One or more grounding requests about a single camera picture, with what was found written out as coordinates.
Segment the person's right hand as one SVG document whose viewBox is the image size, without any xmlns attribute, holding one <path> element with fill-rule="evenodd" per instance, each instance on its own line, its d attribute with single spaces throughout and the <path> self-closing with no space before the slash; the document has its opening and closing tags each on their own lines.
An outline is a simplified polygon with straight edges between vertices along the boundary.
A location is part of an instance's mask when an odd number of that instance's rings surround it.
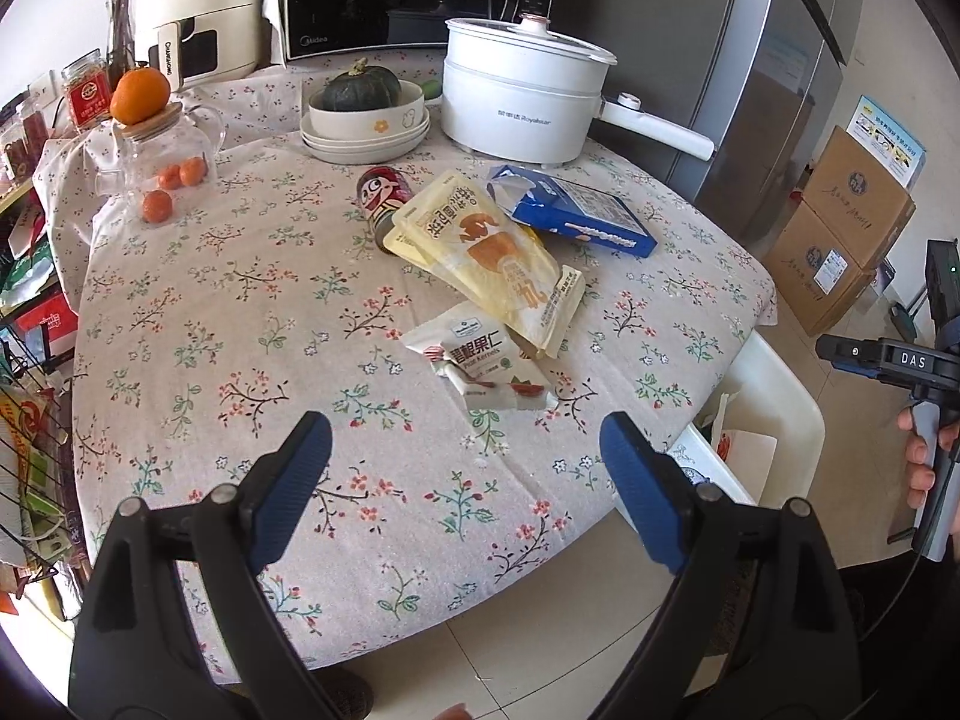
<svg viewBox="0 0 960 720">
<path fill-rule="evenodd" d="M 913 415 L 911 410 L 901 411 L 896 418 L 896 426 L 900 431 L 907 431 L 907 444 L 905 444 L 905 460 L 907 461 L 907 502 L 910 509 L 918 511 L 926 502 L 928 493 L 934 488 L 935 473 L 928 466 L 928 443 L 914 429 Z M 949 426 L 940 427 L 939 445 L 940 449 L 949 450 L 953 443 L 958 439 L 958 421 L 952 422 Z M 953 512 L 952 526 L 950 534 L 958 535 L 960 530 L 960 517 L 958 516 L 958 505 Z"/>
</svg>

